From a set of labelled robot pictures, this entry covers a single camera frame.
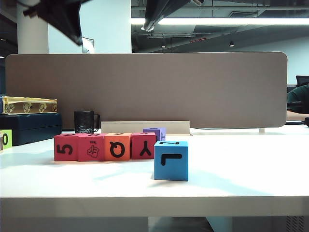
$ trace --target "toy block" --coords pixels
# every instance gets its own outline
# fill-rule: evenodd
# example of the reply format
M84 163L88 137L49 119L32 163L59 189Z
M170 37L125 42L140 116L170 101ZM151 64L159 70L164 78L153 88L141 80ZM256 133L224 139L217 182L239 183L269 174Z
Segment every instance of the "toy block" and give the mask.
M155 157L155 143L154 132L133 133L131 158L133 160L153 159Z
M132 133L108 133L104 137L105 160L130 160Z
M3 149L7 149L12 147L12 130L0 130L1 134L2 134L2 139L1 139L1 143L3 146Z
M3 151L2 136L3 134L0 132L0 152Z
M55 161L77 161L79 135L65 133L54 136Z
M103 161L104 135L105 134L79 134L77 160Z
M149 128L144 128L143 132L154 132L156 135L156 140L157 141L164 141L166 137L166 128L165 127L149 127Z
M154 146L154 179L188 181L188 143L157 141Z

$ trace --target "black mug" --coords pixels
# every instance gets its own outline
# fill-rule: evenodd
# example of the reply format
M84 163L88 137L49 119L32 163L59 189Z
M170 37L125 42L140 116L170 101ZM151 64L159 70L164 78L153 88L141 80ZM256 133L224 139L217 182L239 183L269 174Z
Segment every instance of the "black mug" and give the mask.
M97 128L95 128L95 116L97 116ZM99 129L100 115L95 115L93 111L74 111L75 133L93 134Z

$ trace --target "beige partition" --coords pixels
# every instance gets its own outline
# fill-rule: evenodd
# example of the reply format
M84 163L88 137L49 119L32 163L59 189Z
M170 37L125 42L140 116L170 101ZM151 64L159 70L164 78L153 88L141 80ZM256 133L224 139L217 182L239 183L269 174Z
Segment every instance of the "beige partition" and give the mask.
M191 127L279 127L287 57L280 52L11 55L10 96L58 99L103 121L189 120Z

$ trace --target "orange block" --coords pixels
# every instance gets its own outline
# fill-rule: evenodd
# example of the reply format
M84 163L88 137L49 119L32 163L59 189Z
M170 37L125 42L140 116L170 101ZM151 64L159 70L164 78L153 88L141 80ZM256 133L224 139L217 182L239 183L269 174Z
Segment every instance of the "orange block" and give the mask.
M130 160L132 133L108 133L104 137L105 160Z

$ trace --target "red block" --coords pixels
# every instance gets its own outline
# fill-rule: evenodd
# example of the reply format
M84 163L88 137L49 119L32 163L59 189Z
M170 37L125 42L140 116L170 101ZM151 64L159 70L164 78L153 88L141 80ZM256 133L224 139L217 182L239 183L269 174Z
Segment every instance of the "red block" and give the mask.
M54 136L54 160L77 161L78 134L60 134Z
M154 132L132 134L132 159L153 159L156 136Z
M104 160L105 134L79 134L78 161Z

